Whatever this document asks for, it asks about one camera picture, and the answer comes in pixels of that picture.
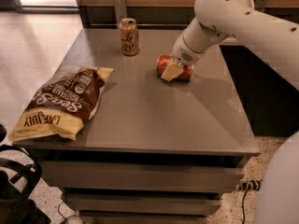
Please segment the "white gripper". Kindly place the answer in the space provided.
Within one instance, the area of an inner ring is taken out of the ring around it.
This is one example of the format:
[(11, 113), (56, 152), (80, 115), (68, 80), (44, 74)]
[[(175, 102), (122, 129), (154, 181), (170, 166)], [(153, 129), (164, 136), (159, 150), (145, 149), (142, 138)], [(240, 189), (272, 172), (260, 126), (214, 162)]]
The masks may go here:
[[(172, 49), (172, 56), (179, 62), (195, 64), (204, 55), (204, 45), (199, 36), (180, 35)], [(161, 78), (171, 81), (183, 73), (183, 68), (175, 63), (168, 63), (161, 74)]]

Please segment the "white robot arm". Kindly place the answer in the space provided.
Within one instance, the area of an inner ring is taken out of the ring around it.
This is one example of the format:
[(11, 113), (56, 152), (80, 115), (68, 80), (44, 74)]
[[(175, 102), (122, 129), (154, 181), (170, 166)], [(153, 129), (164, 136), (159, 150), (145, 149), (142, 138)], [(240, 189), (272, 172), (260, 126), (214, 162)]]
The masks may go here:
[[(170, 81), (232, 36), (299, 90), (299, 26), (254, 9), (253, 0), (195, 0), (162, 78)], [(253, 224), (299, 224), (299, 132), (276, 151), (263, 176)]]

